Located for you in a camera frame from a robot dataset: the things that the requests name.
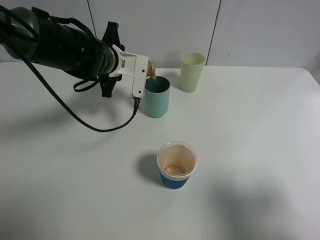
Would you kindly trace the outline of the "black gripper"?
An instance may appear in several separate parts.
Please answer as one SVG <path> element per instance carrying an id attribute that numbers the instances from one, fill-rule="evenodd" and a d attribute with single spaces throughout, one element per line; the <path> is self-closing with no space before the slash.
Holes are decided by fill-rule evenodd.
<path id="1" fill-rule="evenodd" d="M 111 98 L 113 89 L 118 81 L 118 72 L 124 66 L 120 55 L 123 50 L 119 33 L 119 24 L 109 21 L 102 40 L 97 40 L 96 66 L 97 81 L 100 83 L 101 95 Z"/>

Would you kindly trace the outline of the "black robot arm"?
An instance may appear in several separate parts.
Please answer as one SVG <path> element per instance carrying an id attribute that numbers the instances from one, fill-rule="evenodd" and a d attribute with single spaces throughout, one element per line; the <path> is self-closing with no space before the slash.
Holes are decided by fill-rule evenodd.
<path id="1" fill-rule="evenodd" d="M 102 96 L 111 98 L 122 76 L 110 77 L 119 64 L 113 46 L 124 50 L 119 24 L 108 22 L 101 40 L 79 20 L 49 15 L 33 7 L 0 8 L 0 30 L 31 63 L 54 69 L 80 79 L 73 88 L 84 92 L 95 85 Z"/>

